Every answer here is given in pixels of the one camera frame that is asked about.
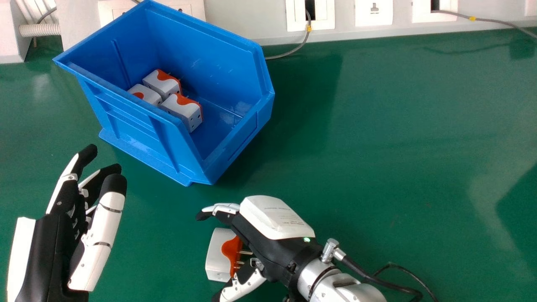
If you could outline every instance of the black and white robotic hand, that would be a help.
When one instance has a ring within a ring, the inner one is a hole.
[[[95,145],[75,154],[56,184],[45,216],[17,220],[8,302],[88,300],[114,244],[127,191],[119,164],[78,182],[96,156]]]
[[[352,261],[337,241],[329,239],[321,246],[313,229],[278,198],[250,196],[240,205],[215,204],[202,209],[196,219],[213,216],[229,226],[253,254],[241,262],[213,302],[235,301],[265,280],[283,283],[289,290],[287,301],[386,302],[377,288],[360,283],[333,264],[333,258]]]

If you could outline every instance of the robotic arm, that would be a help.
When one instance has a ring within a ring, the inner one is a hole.
[[[235,301],[265,280],[283,283],[289,301],[386,302],[378,289],[332,263],[333,257],[345,257],[337,241],[321,246],[313,229],[278,198],[250,196],[240,205],[215,204],[196,219],[212,216],[229,226],[255,256],[231,276],[213,302]]]
[[[56,184],[45,216],[17,220],[8,302],[88,300],[114,244],[127,190],[118,164],[78,182],[96,156],[95,145],[75,154]]]

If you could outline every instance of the blue container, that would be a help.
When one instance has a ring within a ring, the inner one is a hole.
[[[103,140],[185,186],[214,184],[272,111],[274,90],[257,43],[153,1],[54,62],[78,78]],[[127,92],[157,68],[201,104],[204,121],[194,132]]]

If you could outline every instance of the green tabletop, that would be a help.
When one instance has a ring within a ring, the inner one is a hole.
[[[308,44],[268,62],[272,118],[218,183],[185,188],[98,138],[77,81],[51,61],[59,39],[39,39],[26,63],[0,65],[0,284],[16,218],[40,218],[69,159],[95,143],[85,174],[119,162],[128,193],[90,301],[209,301],[220,225],[194,216],[248,195],[283,199],[370,272],[407,267],[441,301],[536,301],[536,45],[515,30]],[[264,284],[242,301],[285,293]]]

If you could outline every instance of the white wall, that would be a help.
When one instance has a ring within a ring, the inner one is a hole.
[[[471,22],[411,22],[412,0],[394,0],[391,26],[354,27],[354,0],[336,0],[336,28],[312,32],[309,41],[330,41],[439,32],[473,31],[505,26]],[[525,0],[459,0],[459,12],[482,18],[536,26],[537,17],[524,17]],[[285,0],[205,0],[207,21],[262,45],[285,44],[302,39],[301,32],[287,32]]]

